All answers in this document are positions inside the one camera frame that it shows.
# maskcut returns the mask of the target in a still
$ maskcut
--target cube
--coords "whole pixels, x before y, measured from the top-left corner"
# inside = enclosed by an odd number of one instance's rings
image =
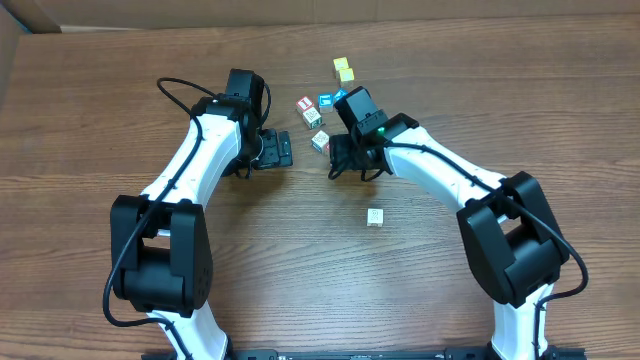
[[[367,210],[367,226],[382,227],[382,209],[368,209]]]
[[[333,95],[333,105],[335,105],[338,102],[338,100],[342,99],[348,93],[349,92],[347,92],[347,90],[345,89],[338,90],[338,92],[335,95]]]
[[[311,145],[323,155],[329,155],[329,135],[320,130],[316,136],[311,139]]]
[[[338,72],[340,79],[340,87],[351,88],[353,86],[353,81],[355,80],[355,76],[353,76],[353,69],[342,69]]]
[[[318,95],[318,108],[321,113],[328,113],[333,111],[333,95],[320,94]]]
[[[311,109],[313,107],[313,101],[311,101],[308,97],[304,96],[302,99],[296,102],[296,109],[300,115],[304,114],[305,111]]]
[[[347,58],[333,59],[333,75],[336,79],[338,78],[338,72],[340,72],[340,70],[348,68],[349,62],[347,61]]]
[[[322,124],[322,116],[320,116],[320,113],[314,107],[305,111],[302,114],[302,117],[304,118],[304,122],[307,123],[309,129],[315,129]]]

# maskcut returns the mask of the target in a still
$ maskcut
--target yellow block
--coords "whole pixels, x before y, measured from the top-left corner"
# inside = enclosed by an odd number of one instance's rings
[[[350,88],[353,86],[355,76],[353,75],[353,69],[342,69],[338,72],[338,78],[340,79],[340,86],[343,88]]]
[[[349,68],[349,62],[347,61],[347,58],[338,58],[338,59],[333,59],[333,68],[334,68],[334,72],[336,75],[338,75],[338,72],[342,69],[348,69]]]

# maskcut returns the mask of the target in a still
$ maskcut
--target block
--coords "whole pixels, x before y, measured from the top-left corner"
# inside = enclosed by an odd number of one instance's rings
[[[313,107],[313,101],[311,101],[308,97],[304,96],[302,99],[296,102],[296,109],[300,115],[304,114],[305,111],[311,109]]]
[[[348,68],[349,62],[347,61],[347,58],[333,59],[333,75],[336,79],[338,78],[338,72],[340,72],[340,70]]]
[[[333,95],[331,93],[318,95],[318,108],[320,109],[321,113],[332,112]]]
[[[316,136],[311,139],[311,145],[323,155],[329,156],[329,135],[320,130]]]
[[[367,226],[382,227],[382,209],[367,210]]]
[[[309,129],[315,129],[318,126],[320,126],[320,124],[322,124],[322,116],[320,115],[318,110],[316,110],[316,108],[314,107],[305,111],[302,114],[302,117],[304,118],[304,121],[309,127]]]
[[[338,102],[338,100],[342,99],[348,93],[349,92],[345,89],[338,90],[338,92],[335,95],[333,95],[333,105],[335,105]]]
[[[340,87],[351,88],[353,87],[353,81],[356,79],[353,76],[353,69],[342,69],[338,73],[340,79]]]

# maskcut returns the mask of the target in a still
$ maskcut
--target wooden table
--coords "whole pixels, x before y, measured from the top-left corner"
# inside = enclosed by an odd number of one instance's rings
[[[155,87],[174,76],[222,91],[229,69],[269,83],[269,127],[295,165],[223,179],[206,211],[209,296],[238,348],[424,350],[482,345],[490,299],[455,216],[391,176],[327,180],[295,112],[337,90],[332,59],[388,114],[415,117],[488,169],[541,182],[591,271],[550,306],[548,338],[592,358],[640,356],[640,16],[34,35],[21,39],[0,117],[0,357],[135,359],[167,349],[155,326],[112,327],[100,298],[109,210],[138,194],[187,119]],[[187,104],[199,94],[170,85]],[[337,115],[324,131],[345,132]],[[382,228],[366,209],[385,210]],[[557,290],[579,282],[573,262]],[[116,316],[142,314],[113,301]]]

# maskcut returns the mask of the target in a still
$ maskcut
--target wall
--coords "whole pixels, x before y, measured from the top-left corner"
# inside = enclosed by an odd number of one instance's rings
[[[54,26],[63,29],[155,29],[640,12],[638,0],[1,1],[12,6],[21,20],[37,18],[38,26],[48,21],[45,27],[51,27],[53,22]]]
[[[0,108],[9,83],[18,38],[23,34],[18,23],[0,6]]]

